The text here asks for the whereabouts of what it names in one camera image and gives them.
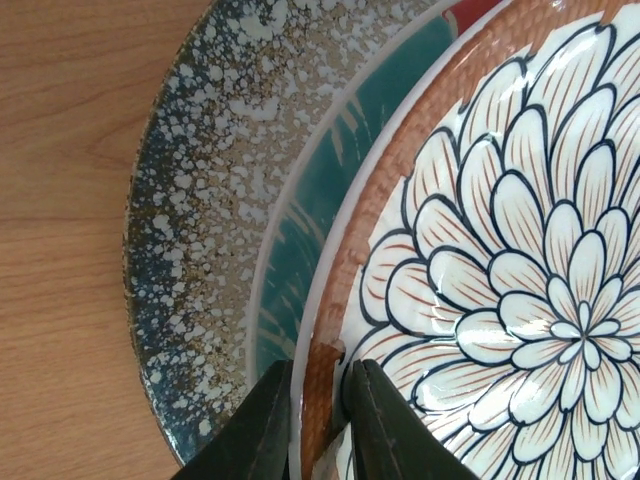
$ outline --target decorative plate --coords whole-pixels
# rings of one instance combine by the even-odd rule
[[[258,255],[247,314],[249,385],[274,361],[293,358],[324,241],[390,115],[458,35],[496,3],[444,0],[428,9],[367,62],[315,128],[271,213]]]
[[[432,0],[218,0],[178,52],[135,166],[124,242],[141,379],[179,461],[246,392],[269,211],[355,72]]]
[[[314,278],[292,478],[339,431],[353,358],[380,362],[480,478],[633,477],[637,18],[624,0],[502,2],[405,99]]]

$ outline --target glossy glaze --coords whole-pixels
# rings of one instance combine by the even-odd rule
[[[638,465],[640,6],[614,13],[546,32],[451,104],[344,307],[346,358],[381,362],[481,478]]]

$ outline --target brown hatched pattern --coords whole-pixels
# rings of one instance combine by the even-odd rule
[[[369,256],[368,239],[401,177],[442,117],[459,100],[468,102],[476,85],[491,70],[527,45],[536,52],[552,30],[585,16],[604,12],[609,23],[629,0],[513,0],[469,40],[439,73],[395,132],[363,189],[340,244],[323,292],[303,386],[301,432],[302,478],[337,432],[331,424],[335,362],[351,285]]]

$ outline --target red accent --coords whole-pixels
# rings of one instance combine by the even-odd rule
[[[453,7],[447,8],[442,12],[442,16],[446,20],[447,12],[451,12],[458,24],[458,35],[461,35],[498,3],[500,0],[462,0]]]

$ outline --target plate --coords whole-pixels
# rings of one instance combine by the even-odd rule
[[[219,0],[178,52],[134,168],[133,345],[185,462],[246,393],[251,277],[270,209],[333,96],[432,2]]]
[[[247,314],[249,385],[275,360],[293,358],[325,239],[389,117],[427,68],[496,3],[445,0],[428,9],[358,71],[315,128],[291,168],[258,255]]]
[[[304,478],[337,432],[353,358],[380,362],[480,478],[633,476],[639,14],[502,2],[394,114],[305,309],[291,450]]]

